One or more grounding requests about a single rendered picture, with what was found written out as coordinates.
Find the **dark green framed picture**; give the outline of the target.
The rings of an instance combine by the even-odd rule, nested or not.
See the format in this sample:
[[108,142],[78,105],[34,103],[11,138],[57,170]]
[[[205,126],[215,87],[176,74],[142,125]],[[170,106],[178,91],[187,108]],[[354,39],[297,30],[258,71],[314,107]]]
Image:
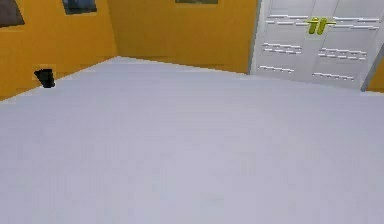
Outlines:
[[218,4],[219,0],[175,0],[179,4]]

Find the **dark brown framed picture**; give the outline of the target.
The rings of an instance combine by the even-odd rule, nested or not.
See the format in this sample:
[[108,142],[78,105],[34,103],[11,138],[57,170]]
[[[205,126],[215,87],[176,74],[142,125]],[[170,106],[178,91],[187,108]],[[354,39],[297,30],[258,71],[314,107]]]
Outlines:
[[16,0],[0,0],[0,28],[24,24]]

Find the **black waste bin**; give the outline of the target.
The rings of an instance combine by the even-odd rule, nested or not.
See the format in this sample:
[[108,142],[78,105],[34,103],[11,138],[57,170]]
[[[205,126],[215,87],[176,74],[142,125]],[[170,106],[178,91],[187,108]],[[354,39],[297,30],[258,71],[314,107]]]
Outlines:
[[35,71],[34,75],[44,88],[53,88],[55,86],[52,69],[40,69]]

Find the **dark blue framed picture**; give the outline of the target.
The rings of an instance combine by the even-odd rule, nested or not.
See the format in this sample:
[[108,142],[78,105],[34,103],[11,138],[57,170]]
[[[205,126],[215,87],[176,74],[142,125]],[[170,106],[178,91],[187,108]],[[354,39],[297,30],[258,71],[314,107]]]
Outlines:
[[62,0],[62,3],[68,15],[97,11],[95,0]]

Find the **white double room door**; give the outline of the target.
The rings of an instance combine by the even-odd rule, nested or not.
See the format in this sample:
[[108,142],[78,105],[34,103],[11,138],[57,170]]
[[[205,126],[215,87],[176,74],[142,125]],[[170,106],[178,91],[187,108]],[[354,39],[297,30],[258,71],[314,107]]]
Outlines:
[[[258,0],[254,75],[364,91],[384,56],[384,0]],[[327,18],[322,35],[308,21]]]

